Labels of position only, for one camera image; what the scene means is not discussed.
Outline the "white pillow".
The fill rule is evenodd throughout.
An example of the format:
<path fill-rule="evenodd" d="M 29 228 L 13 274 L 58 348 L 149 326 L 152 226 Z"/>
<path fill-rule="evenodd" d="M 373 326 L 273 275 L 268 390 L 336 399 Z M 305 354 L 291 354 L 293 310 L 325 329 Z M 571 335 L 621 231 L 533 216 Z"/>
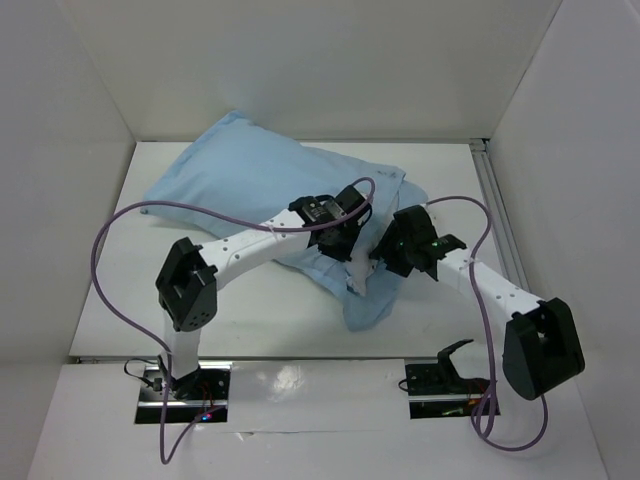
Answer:
<path fill-rule="evenodd" d="M 370 257 L 377 246 L 378 242 L 356 245 L 345 263 L 347 288 L 360 297 L 366 297 L 368 286 L 385 272 L 384 264 Z"/>

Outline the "light blue green pillowcase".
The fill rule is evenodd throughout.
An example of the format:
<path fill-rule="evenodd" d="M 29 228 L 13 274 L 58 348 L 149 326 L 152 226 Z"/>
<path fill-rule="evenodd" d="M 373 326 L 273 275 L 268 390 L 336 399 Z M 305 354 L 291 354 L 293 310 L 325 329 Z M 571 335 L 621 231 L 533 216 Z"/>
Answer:
<path fill-rule="evenodd" d="M 196 226 L 223 238 L 241 226 L 204 215 L 202 209 L 261 223 L 303 196 L 335 196 L 362 177 L 375 182 L 373 216 L 358 244 L 379 242 L 393 214 L 421 204 L 427 194 L 407 181 L 404 170 L 331 151 L 306 147 L 254 124 L 245 115 L 227 114 L 186 148 L 144 194 L 142 213 Z M 351 331 L 363 331 L 389 317 L 403 280 L 387 271 L 368 286 L 367 296 L 346 284 L 345 263 L 309 249 L 280 259 L 308 276 L 342 304 Z"/>

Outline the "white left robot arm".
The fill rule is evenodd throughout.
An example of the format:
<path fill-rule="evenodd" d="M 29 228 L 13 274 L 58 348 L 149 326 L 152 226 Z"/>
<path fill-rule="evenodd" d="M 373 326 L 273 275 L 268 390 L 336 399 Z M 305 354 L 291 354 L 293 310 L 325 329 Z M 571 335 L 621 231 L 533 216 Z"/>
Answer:
<path fill-rule="evenodd" d="M 201 330 L 217 314 L 220 290 L 267 262 L 313 248 L 349 261 L 371 214 L 370 201 L 349 185 L 335 196 L 300 197 L 256 229 L 201 245 L 176 241 L 155 282 L 168 346 L 159 357 L 163 389 L 184 399 L 199 388 Z"/>

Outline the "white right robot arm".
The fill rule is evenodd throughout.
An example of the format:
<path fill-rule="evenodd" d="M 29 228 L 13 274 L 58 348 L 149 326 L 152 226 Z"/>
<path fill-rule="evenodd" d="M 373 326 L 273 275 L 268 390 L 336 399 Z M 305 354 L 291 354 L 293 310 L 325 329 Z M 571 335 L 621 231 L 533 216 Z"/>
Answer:
<path fill-rule="evenodd" d="M 504 378 L 521 398 L 535 400 L 585 370 L 569 305 L 517 287 L 474 259 L 463 241 L 439 235 L 424 204 L 396 212 L 370 258 L 401 277 L 417 270 L 470 301 L 482 300 L 503 343 Z"/>

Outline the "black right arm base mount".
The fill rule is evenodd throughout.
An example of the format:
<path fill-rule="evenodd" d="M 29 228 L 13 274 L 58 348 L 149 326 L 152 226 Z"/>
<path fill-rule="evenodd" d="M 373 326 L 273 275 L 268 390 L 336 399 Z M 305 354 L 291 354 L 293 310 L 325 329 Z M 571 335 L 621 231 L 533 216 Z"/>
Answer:
<path fill-rule="evenodd" d="M 405 377 L 398 388 L 408 397 L 412 420 L 470 417 L 489 387 L 489 380 L 461 376 L 451 356 L 472 343 L 459 340 L 441 349 L 434 358 L 406 360 Z"/>

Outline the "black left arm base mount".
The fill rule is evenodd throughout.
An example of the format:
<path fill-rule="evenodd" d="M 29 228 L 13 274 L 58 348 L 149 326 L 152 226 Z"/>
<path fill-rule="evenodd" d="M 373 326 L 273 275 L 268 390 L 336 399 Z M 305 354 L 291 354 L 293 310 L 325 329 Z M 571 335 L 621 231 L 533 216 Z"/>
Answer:
<path fill-rule="evenodd" d="M 187 424 L 196 418 L 205 424 L 226 423 L 231 370 L 230 362 L 202 361 L 186 380 L 173 381 L 165 422 Z M 157 362 L 134 357 L 124 363 L 123 372 L 139 385 L 134 423 L 159 425 L 166 382 Z"/>

